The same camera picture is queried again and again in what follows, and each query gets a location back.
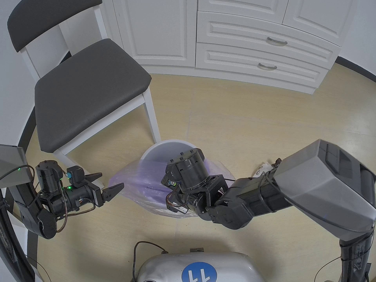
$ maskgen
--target chair backrest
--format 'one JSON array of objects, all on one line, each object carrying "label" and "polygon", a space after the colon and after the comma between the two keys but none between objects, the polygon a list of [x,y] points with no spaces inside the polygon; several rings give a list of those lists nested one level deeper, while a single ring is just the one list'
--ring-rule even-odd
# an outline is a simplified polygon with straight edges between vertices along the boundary
[{"label": "chair backrest", "polygon": [[21,0],[7,22],[12,44],[19,52],[50,28],[101,3],[102,0]]}]

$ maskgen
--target gray cushion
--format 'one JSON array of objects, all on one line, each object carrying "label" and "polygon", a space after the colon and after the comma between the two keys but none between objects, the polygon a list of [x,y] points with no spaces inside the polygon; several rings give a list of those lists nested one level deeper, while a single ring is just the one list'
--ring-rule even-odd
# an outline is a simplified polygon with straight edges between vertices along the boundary
[{"label": "gray cushion", "polygon": [[17,52],[45,31],[102,0],[21,0],[8,19],[8,31]]},{"label": "gray cushion", "polygon": [[43,76],[35,85],[41,150],[52,153],[143,93],[151,76],[110,39],[101,40]]}]

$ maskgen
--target gray chair seat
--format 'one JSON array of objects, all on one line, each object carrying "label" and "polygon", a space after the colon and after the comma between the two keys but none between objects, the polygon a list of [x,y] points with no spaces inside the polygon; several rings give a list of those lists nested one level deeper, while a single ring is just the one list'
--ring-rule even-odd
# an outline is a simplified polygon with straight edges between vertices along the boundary
[{"label": "gray chair seat", "polygon": [[143,93],[151,76],[110,39],[96,42],[35,85],[41,150],[52,153]]}]

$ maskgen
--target purple trash bag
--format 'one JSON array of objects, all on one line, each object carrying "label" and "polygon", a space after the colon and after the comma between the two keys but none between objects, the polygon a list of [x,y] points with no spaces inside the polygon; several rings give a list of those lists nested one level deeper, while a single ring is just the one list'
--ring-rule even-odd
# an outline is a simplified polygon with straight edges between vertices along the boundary
[{"label": "purple trash bag", "polygon": [[[204,164],[210,175],[222,174],[225,179],[235,180],[231,172],[221,162],[205,159]],[[120,191],[120,194],[151,213],[174,218],[197,216],[190,210],[187,214],[182,214],[174,213],[166,208],[166,195],[171,192],[161,184],[166,166],[167,162],[133,161],[110,179],[109,186],[124,183],[124,189]],[[226,182],[228,186],[231,186],[232,182]]]}]

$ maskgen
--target chair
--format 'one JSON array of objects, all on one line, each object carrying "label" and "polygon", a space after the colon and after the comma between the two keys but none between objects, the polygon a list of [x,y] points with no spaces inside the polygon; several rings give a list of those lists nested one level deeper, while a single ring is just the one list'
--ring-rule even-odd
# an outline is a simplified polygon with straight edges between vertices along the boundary
[{"label": "chair", "polygon": [[[160,142],[149,84],[151,76],[107,38],[102,0],[22,0],[7,25],[35,85],[35,117],[41,150],[66,166],[67,154],[115,120],[144,105],[154,142]],[[71,16],[94,8],[102,40],[83,49],[40,78],[26,45]]]}]

